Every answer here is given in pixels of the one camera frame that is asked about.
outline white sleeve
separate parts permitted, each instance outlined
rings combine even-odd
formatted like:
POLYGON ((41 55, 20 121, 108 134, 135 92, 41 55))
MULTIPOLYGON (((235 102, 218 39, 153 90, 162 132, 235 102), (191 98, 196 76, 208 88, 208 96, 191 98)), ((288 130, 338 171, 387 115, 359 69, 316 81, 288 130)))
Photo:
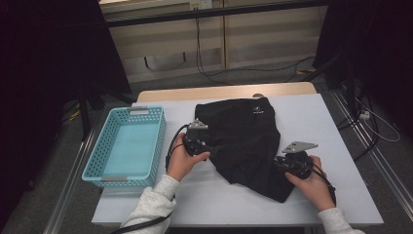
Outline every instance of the white sleeve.
POLYGON ((354 230, 344 218, 343 212, 338 208, 331 208, 319 213, 319 218, 324 225, 326 234, 361 234, 359 230, 354 230))
MULTIPOLYGON (((134 224, 146 222, 160 216, 168 216, 175 208, 176 201, 173 198, 179 182, 170 177, 163 175, 161 181, 154 189, 147 187, 140 196, 140 201, 136 208, 127 216, 121 227, 131 226, 134 224)), ((169 227, 170 219, 156 225, 136 230, 129 233, 165 233, 169 227)))

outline table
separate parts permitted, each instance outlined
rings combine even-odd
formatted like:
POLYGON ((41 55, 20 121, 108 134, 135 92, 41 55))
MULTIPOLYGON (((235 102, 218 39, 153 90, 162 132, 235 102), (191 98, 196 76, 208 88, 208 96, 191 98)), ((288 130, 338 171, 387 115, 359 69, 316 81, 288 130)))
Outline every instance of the table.
MULTIPOLYGON (((337 188, 338 207, 344 210, 349 223, 383 223, 322 97, 316 94, 310 83, 148 91, 139 95, 134 105, 161 104, 164 107, 167 129, 162 155, 165 155, 176 130, 193 120, 193 113, 191 115, 190 112, 197 103, 224 97, 251 98, 256 93, 268 97, 275 107, 277 126, 282 134, 279 151, 294 140, 319 145, 307 152, 320 156, 329 180, 337 188)), ((161 159, 158 180, 165 172, 164 167, 165 160, 161 159)), ((119 225, 134 209, 140 193, 141 189, 136 188, 105 188, 93 223, 119 225)), ((281 204, 246 187, 228 184, 210 161, 196 165, 193 172, 182 180, 176 200, 179 205, 171 217, 170 226, 320 225, 316 209, 298 189, 294 189, 287 201, 281 204)))

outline gray carpet floor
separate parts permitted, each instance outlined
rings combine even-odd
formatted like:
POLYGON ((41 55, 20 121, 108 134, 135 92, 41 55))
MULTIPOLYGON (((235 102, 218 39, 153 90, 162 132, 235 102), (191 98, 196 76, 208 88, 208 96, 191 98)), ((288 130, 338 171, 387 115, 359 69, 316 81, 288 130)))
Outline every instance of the gray carpet floor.
MULTIPOLYGON (((290 65, 293 62, 256 65, 253 69, 277 69, 290 65)), ((297 67, 283 70, 257 71, 239 70, 224 72, 206 78, 202 74, 184 75, 170 77, 168 79, 147 81, 131 84, 132 98, 146 90, 163 90, 175 88, 222 86, 224 82, 231 85, 282 83, 294 82, 303 79, 301 75, 294 75, 295 69, 302 70, 311 67, 311 60, 306 60, 297 67)), ((333 120, 340 123, 346 116, 337 104, 334 94, 339 90, 329 90, 325 85, 325 78, 320 76, 313 81, 317 91, 324 98, 325 104, 330 111, 333 120)), ((117 106, 127 106, 110 96, 102 97, 106 106, 103 110, 90 110, 92 124, 98 128, 103 124, 108 111, 117 106)), ((380 104, 372 100, 375 112, 384 119, 391 121, 391 116, 381 108, 380 104)), ((394 132, 383 122, 379 121, 380 133, 383 136, 394 137, 394 132)), ((349 127, 340 131, 351 155, 356 157, 364 150, 354 128, 349 127)), ((48 221, 54 211, 56 202, 60 196, 63 186, 70 174, 72 165, 76 160, 79 149, 82 146, 82 123, 80 118, 74 121, 63 121, 55 145, 49 155, 41 173, 34 178, 34 188, 25 192, 18 207, 11 215, 9 222, 4 228, 4 234, 8 233, 44 233, 48 221)), ((401 135, 398 142, 379 140, 375 150, 385 156, 400 181, 407 191, 413 189, 413 140, 409 136, 401 135)), ((413 222, 404 207, 400 204, 388 182, 382 176, 371 154, 365 155, 357 161, 357 167, 366 181, 374 202, 376 203, 385 223, 378 226, 360 228, 366 233, 413 233, 413 222)), ((115 228, 107 228, 91 224, 95 205, 99 199, 100 189, 92 184, 76 179, 76 189, 70 197, 70 206, 64 212, 62 222, 57 226, 58 233, 110 233, 115 228)), ((225 230, 182 230, 172 229, 170 233, 302 233, 296 229, 225 229, 225 230)), ((322 227, 314 228, 314 233, 323 233, 322 227)))

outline blue plastic basket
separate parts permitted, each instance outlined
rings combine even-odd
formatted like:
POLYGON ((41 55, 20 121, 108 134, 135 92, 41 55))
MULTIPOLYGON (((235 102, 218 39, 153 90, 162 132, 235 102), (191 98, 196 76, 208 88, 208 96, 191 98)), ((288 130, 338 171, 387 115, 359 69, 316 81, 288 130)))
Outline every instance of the blue plastic basket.
POLYGON ((112 109, 82 179, 99 187, 153 186, 165 128, 162 106, 112 109))

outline folded black garment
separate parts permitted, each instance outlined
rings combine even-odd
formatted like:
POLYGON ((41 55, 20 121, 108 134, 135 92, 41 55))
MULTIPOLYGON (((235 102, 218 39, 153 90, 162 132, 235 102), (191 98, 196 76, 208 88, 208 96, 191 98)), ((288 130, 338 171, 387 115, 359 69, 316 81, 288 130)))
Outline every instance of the folded black garment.
POLYGON ((273 163, 280 145, 276 113, 267 98, 227 99, 198 104, 195 117, 208 125, 206 144, 218 147, 209 158, 230 183, 284 202, 293 185, 273 163))

